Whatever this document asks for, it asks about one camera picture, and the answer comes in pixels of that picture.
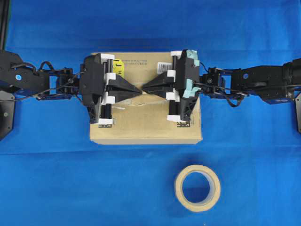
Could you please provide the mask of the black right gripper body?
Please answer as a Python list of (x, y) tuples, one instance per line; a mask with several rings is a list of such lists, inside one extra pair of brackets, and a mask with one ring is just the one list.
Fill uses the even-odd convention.
[(167, 120), (174, 122), (189, 122), (198, 95), (201, 90), (196, 86), (200, 81), (198, 53), (195, 50), (185, 49), (170, 52), (172, 69), (167, 71), (167, 77), (174, 80), (172, 91), (167, 92), (169, 101)]

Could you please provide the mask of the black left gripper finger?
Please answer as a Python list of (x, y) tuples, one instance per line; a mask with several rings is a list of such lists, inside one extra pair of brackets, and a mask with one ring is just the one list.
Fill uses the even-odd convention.
[(115, 104), (126, 99), (131, 99), (136, 96), (141, 95), (141, 92), (134, 92), (134, 91), (124, 91), (124, 90), (110, 90), (106, 91), (103, 96), (103, 103), (104, 104)]
[(104, 80), (105, 80), (106, 86), (109, 86), (109, 87), (114, 87), (114, 88), (126, 90), (126, 91), (138, 91), (139, 90), (136, 86), (129, 83), (127, 80), (125, 80), (120, 75), (117, 75), (116, 73), (106, 73), (104, 76)]

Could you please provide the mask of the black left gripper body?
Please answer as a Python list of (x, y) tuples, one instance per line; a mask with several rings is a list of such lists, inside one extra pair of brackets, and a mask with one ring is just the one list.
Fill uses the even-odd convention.
[(111, 71), (114, 59), (112, 54), (98, 53), (86, 57), (81, 65), (79, 93), (91, 124), (113, 124), (111, 106), (115, 96), (109, 92), (109, 82), (115, 80)]

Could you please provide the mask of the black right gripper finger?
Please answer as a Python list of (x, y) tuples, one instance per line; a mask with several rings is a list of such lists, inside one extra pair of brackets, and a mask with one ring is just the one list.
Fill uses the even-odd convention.
[(180, 100), (179, 93), (174, 88), (142, 88), (144, 92), (156, 95), (166, 100)]
[(176, 70), (167, 70), (166, 72), (161, 73), (153, 80), (147, 82), (142, 86), (142, 89), (146, 91), (148, 88), (159, 87), (170, 85), (175, 82)]

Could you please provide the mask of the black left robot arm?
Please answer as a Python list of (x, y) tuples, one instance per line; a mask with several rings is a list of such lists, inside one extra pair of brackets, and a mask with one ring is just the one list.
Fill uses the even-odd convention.
[(0, 138), (14, 124), (15, 103), (31, 97), (60, 100), (76, 97), (87, 108), (90, 124), (113, 123), (112, 105), (142, 94), (133, 84), (113, 72), (114, 55), (87, 56), (79, 73), (71, 68), (55, 69), (48, 61), (39, 68), (16, 53), (0, 52)]

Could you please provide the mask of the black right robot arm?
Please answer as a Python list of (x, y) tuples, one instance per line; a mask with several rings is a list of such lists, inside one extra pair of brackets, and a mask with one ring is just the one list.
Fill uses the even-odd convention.
[(195, 50), (172, 51), (172, 68), (142, 86), (147, 94), (169, 101), (167, 120), (190, 122), (200, 94), (225, 99), (231, 107), (238, 107), (244, 98), (254, 95), (268, 104), (294, 100), (294, 92), (301, 87), (301, 61), (295, 59), (282, 66), (255, 66), (246, 69), (208, 68)]

